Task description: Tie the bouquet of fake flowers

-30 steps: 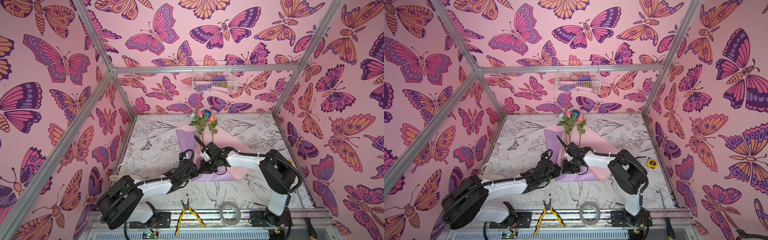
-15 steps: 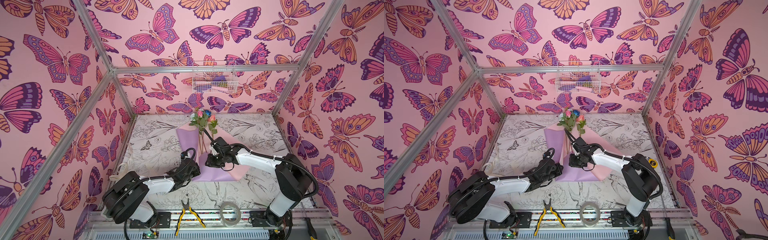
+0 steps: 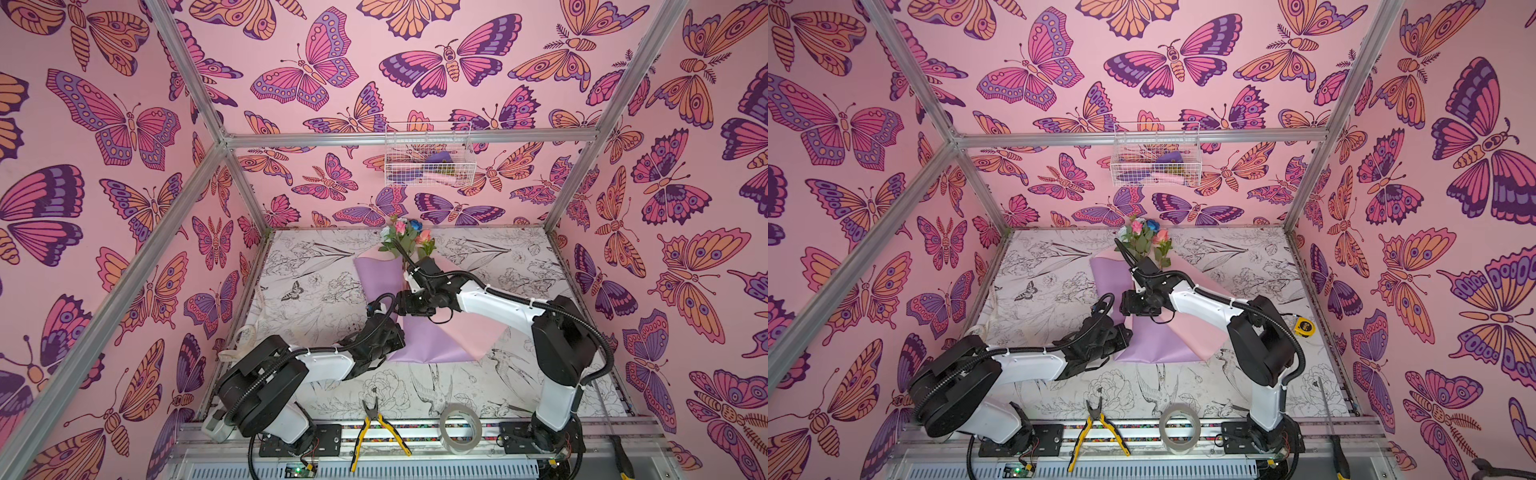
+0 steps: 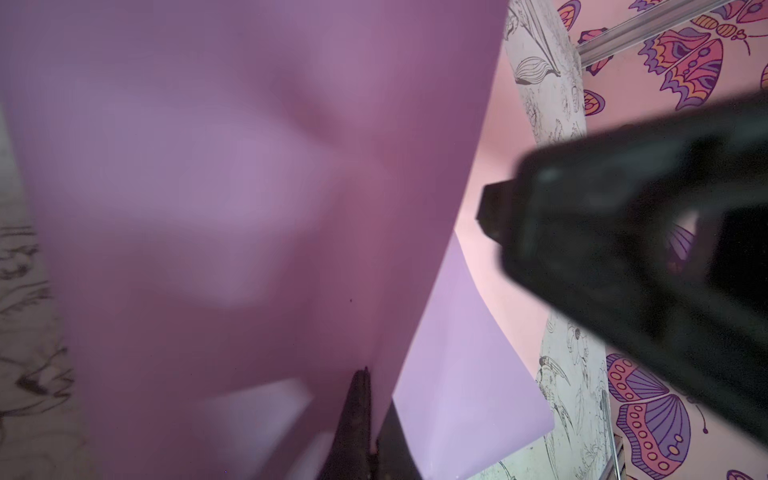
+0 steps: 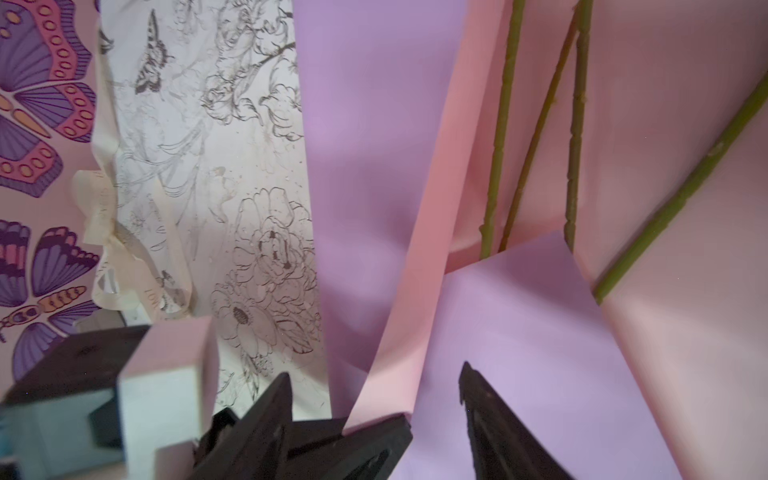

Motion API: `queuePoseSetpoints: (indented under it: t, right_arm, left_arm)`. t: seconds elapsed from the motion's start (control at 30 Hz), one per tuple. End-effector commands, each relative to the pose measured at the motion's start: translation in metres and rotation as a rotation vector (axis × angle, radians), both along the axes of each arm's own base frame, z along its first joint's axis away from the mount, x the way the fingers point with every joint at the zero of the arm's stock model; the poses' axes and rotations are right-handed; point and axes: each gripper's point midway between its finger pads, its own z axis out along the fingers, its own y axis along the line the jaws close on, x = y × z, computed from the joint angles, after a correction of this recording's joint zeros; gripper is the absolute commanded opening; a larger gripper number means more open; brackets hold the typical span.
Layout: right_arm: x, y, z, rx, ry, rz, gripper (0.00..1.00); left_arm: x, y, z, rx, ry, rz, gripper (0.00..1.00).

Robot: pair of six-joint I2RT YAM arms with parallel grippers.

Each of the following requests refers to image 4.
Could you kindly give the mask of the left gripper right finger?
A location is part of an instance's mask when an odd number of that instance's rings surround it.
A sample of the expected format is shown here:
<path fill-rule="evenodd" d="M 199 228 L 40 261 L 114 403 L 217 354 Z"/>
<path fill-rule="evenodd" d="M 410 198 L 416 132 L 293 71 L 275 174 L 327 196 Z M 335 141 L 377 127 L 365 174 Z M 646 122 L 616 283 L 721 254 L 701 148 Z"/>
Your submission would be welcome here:
<path fill-rule="evenodd" d="M 377 438 L 376 478 L 379 480 L 421 480 L 411 456 L 402 425 L 392 403 Z"/>

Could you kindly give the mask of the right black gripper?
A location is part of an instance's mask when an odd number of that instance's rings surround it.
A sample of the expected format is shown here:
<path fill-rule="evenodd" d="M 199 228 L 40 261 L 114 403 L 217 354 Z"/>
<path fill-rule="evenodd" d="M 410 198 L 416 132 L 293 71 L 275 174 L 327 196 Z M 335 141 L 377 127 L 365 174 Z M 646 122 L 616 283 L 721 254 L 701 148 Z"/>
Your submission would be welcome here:
<path fill-rule="evenodd" d="M 767 439 L 767 95 L 530 152 L 476 214 L 505 276 Z"/>

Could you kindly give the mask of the purple pink wrapping paper sheet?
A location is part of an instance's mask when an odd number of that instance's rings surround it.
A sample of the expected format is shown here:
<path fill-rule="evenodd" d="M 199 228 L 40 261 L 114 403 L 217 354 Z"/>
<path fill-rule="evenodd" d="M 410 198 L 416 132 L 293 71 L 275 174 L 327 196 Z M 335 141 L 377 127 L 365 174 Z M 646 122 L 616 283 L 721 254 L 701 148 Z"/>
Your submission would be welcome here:
<path fill-rule="evenodd" d="M 454 234 L 503 1 L 5 1 L 1 107 L 106 479 L 427 479 L 551 431 Z"/>

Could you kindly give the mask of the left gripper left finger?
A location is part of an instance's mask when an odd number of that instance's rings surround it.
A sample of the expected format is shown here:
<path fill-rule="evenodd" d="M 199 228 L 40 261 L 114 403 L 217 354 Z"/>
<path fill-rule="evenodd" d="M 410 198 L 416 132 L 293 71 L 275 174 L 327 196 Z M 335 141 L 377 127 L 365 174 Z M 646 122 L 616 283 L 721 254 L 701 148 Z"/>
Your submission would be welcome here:
<path fill-rule="evenodd" d="M 367 368 L 354 373 L 331 449 L 317 478 L 367 480 L 372 477 L 371 378 Z"/>

